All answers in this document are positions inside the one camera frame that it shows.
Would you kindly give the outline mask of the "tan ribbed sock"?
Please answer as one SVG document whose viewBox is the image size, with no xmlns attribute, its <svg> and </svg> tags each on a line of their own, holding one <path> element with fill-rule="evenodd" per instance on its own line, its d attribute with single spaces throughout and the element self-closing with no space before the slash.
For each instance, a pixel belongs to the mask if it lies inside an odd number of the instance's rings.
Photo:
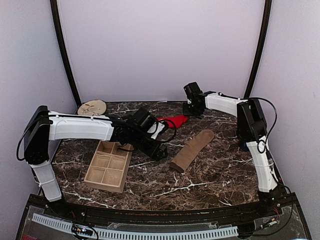
<svg viewBox="0 0 320 240">
<path fill-rule="evenodd" d="M 202 130 L 191 140 L 184 142 L 184 147 L 176 154 L 169 166 L 179 173 L 184 173 L 200 151 L 214 138 L 212 130 Z"/>
</svg>

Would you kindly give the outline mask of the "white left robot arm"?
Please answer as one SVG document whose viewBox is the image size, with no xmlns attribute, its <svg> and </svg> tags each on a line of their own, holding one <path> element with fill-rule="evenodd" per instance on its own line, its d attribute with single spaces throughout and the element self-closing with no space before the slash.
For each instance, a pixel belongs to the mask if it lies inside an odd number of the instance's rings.
<svg viewBox="0 0 320 240">
<path fill-rule="evenodd" d="M 157 137 L 167 130 L 145 108 L 116 116 L 64 114 L 39 106 L 27 124 L 16 148 L 16 158 L 30 165 L 51 210 L 60 218 L 71 213 L 65 203 L 49 157 L 49 142 L 64 139 L 90 139 L 129 144 L 154 161 L 168 155 L 165 141 Z"/>
</svg>

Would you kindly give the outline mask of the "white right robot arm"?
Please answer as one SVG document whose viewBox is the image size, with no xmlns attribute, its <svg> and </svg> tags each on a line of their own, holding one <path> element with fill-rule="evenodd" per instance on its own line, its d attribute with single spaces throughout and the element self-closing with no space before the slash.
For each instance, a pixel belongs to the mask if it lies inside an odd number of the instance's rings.
<svg viewBox="0 0 320 240">
<path fill-rule="evenodd" d="M 183 114 L 200 116 L 205 109 L 220 111 L 237 118 L 238 138 L 245 143 L 251 153 L 258 178 L 258 190 L 269 193 L 278 186 L 274 161 L 268 146 L 267 121 L 260 100 L 236 98 L 221 92 L 203 92 L 184 87 L 187 102 L 183 104 Z"/>
</svg>

